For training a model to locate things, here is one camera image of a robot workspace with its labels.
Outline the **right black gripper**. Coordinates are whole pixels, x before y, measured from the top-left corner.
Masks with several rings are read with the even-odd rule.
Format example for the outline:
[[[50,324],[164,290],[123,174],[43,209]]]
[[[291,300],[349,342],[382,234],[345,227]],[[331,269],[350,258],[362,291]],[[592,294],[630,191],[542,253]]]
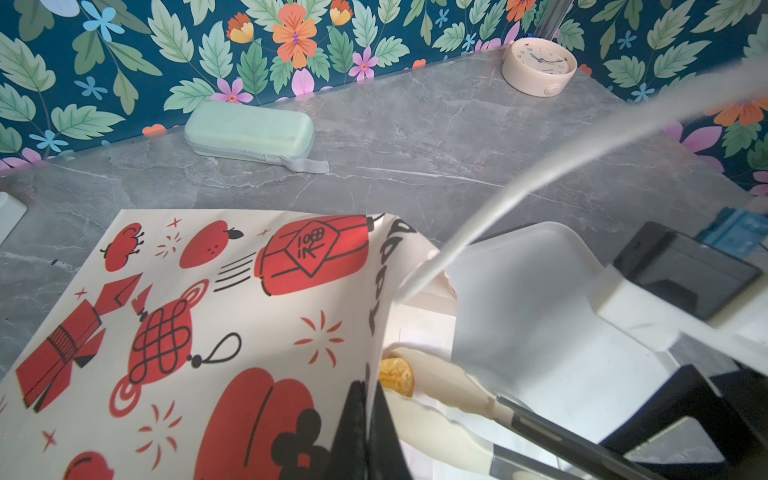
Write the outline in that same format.
[[[600,445],[666,479],[765,479],[767,378],[681,367]]]

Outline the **red white paper bag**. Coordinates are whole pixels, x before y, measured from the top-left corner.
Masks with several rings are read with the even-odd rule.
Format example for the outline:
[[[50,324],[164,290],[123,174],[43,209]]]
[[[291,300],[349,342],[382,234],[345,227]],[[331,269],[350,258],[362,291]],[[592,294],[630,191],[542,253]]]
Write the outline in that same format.
[[[29,210],[1,252],[2,477],[324,479],[353,381],[368,440],[392,349],[454,363],[467,248],[555,222],[603,272],[646,222],[692,236],[738,195],[664,128],[765,94],[765,59],[637,106],[583,74],[534,98],[501,63],[273,106],[312,119],[327,174],[179,130],[8,179]]]

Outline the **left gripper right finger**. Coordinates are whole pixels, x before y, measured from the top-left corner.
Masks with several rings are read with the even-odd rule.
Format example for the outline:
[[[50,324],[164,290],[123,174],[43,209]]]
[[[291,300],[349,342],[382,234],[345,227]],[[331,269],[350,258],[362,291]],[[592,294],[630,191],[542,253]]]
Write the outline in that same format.
[[[367,440],[368,478],[374,480],[412,480],[380,384],[376,385]]]

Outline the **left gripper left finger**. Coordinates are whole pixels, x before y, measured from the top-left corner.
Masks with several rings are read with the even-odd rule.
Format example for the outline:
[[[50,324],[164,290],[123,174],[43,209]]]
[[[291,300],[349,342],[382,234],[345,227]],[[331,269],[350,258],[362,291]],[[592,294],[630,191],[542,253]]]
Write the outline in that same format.
[[[367,478],[365,404],[365,383],[353,381],[348,389],[324,479]]]

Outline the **yellow fake croissant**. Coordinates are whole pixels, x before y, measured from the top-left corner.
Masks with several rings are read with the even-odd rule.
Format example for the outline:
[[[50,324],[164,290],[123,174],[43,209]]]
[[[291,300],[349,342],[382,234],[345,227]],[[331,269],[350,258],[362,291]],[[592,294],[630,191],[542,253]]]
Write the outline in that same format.
[[[378,380],[385,389],[395,391],[401,396],[413,396],[415,390],[413,369],[403,358],[383,359],[379,367]]]

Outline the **steel tongs white tips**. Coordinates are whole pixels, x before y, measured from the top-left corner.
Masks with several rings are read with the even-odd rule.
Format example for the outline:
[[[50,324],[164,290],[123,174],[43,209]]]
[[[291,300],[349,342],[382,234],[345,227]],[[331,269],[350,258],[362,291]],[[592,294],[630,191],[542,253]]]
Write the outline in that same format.
[[[494,479],[654,479],[656,473],[597,445],[486,389],[460,366],[422,350],[397,347],[386,358],[405,359],[415,391],[491,420],[575,467],[563,471],[514,452],[471,432],[414,397],[384,389],[398,438],[419,452],[454,468]]]

